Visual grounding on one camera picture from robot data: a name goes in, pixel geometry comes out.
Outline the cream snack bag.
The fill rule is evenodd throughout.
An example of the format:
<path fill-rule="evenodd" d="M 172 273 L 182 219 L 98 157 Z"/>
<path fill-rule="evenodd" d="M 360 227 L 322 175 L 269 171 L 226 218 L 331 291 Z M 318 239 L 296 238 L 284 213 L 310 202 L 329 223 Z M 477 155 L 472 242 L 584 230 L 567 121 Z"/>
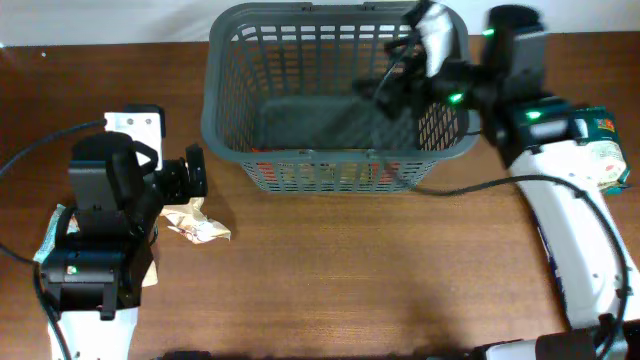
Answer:
<path fill-rule="evenodd" d="M 166 205 L 161 215 L 168 220 L 169 229 L 181 234 L 194 244 L 204 244 L 214 240 L 230 241 L 231 231 L 201 211 L 204 201 L 204 197 L 195 197 L 186 204 Z"/>

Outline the green tortilla wrap package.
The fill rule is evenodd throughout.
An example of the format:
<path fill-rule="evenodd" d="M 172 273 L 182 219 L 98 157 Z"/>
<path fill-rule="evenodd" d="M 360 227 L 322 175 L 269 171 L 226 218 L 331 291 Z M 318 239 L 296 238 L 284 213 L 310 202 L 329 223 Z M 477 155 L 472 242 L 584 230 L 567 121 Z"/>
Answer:
<path fill-rule="evenodd" d="M 616 119 L 603 106 L 574 113 L 580 135 L 576 140 L 586 156 L 586 177 L 600 192 L 617 195 L 626 190 L 631 168 L 622 149 Z"/>

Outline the blue Kleenex tissue multipack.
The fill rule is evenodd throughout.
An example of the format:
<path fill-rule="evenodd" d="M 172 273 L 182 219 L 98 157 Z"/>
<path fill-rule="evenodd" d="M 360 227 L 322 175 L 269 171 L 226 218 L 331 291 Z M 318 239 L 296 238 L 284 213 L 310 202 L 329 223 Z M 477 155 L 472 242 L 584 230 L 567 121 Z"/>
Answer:
<path fill-rule="evenodd" d="M 544 251 L 545 251 L 545 256 L 546 256 L 547 262 L 548 262 L 549 267 L 550 267 L 551 275 L 552 275 L 552 277 L 554 279 L 556 292 L 558 293 L 559 297 L 561 298 L 563 306 L 566 306 L 566 297 L 565 297 L 565 294 L 564 294 L 564 287 L 563 287 L 563 284 L 562 284 L 561 276 L 558 273 L 558 267 L 557 267 L 557 264 L 555 262 L 555 258 L 553 256 L 551 248 L 550 248 L 550 246 L 549 246 L 549 244 L 547 242 L 546 235 L 545 235 L 545 233 L 544 233 L 544 231 L 543 231 L 543 229 L 542 229 L 542 227 L 540 225 L 537 226 L 537 231 L 539 233 L 540 239 L 541 239 L 542 244 L 543 244 L 543 248 L 544 248 Z"/>

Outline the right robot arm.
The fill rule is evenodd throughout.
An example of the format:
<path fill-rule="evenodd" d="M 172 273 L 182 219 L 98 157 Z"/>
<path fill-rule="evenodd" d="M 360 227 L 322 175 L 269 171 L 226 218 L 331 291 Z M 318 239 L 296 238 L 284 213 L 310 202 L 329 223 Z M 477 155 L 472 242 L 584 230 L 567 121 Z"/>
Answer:
<path fill-rule="evenodd" d="M 599 145 L 615 146 L 613 116 L 578 109 L 544 87 L 546 32 L 528 6 L 492 8 L 481 60 L 454 57 L 459 19 L 420 1 L 408 36 L 386 46 L 401 73 L 362 87 L 389 117 L 429 102 L 476 112 L 531 208 L 560 287 L 566 332 L 474 348 L 472 359 L 635 359 L 639 355 L 639 270 L 606 205 Z"/>

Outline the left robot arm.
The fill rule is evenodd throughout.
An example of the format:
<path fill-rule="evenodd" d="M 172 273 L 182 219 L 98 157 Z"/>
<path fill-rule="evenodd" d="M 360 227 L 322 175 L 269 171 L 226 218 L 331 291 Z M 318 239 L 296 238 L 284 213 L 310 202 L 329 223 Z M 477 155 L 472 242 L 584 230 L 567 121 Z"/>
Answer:
<path fill-rule="evenodd" d="M 157 218 L 208 192 L 204 153 L 193 144 L 162 160 L 129 135 L 104 132 L 72 148 L 75 196 L 55 226 L 54 247 L 34 265 L 54 359 L 125 359 L 154 255 Z"/>

